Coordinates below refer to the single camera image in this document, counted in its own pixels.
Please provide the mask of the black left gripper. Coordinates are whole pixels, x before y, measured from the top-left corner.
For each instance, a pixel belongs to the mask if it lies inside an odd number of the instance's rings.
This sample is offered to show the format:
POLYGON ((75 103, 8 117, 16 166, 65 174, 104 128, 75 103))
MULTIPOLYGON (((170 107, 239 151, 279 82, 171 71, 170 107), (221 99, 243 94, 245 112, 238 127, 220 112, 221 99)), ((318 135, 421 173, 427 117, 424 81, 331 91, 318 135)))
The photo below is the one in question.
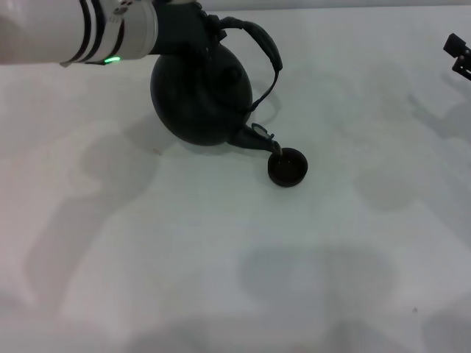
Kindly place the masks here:
POLYGON ((153 1, 157 39, 149 54, 213 55, 227 33, 198 1, 153 1))

